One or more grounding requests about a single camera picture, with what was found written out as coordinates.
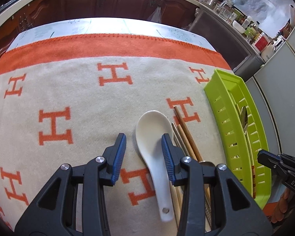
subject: white spoon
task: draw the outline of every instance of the white spoon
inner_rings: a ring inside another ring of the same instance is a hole
[[[136,126],[136,143],[151,173],[159,214],[163,222],[168,222],[174,218],[174,208],[161,147],[164,133],[173,139],[171,122],[159,111],[146,112]]]

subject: metal screw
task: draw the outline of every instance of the metal screw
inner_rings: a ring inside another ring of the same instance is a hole
[[[162,209],[162,212],[165,213],[165,214],[167,214],[169,212],[169,208],[163,208]]]
[[[222,163],[217,165],[217,167],[218,167],[219,170],[226,170],[227,169],[227,166],[225,164],[222,164]]]
[[[60,166],[60,168],[61,168],[62,170],[67,170],[67,169],[70,168],[70,165],[69,165],[68,163],[64,163],[64,164],[62,164],[62,165]]]
[[[103,156],[98,156],[98,157],[96,157],[96,162],[98,162],[98,163],[102,163],[102,162],[104,162],[104,160],[105,160],[105,158],[103,157]]]
[[[183,157],[183,162],[189,163],[191,162],[191,158],[189,156]]]

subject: white bowl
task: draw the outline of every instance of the white bowl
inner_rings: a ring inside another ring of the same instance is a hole
[[[233,28],[235,28],[241,34],[245,32],[245,29],[235,20],[233,21]]]

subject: orange blanket border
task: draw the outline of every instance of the orange blanket border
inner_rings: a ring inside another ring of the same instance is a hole
[[[4,53],[0,75],[41,63],[100,56],[180,59],[231,70],[221,54],[181,41],[133,34],[79,34],[34,42]]]

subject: green plastic basket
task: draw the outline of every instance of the green plastic basket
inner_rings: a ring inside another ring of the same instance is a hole
[[[221,135],[227,167],[252,195],[252,171],[248,143],[242,129],[236,106],[246,106],[247,134],[256,172],[255,201],[261,209],[271,194],[271,170],[257,161],[261,149],[268,150],[266,135],[256,105],[244,81],[233,74],[215,69],[204,88]]]

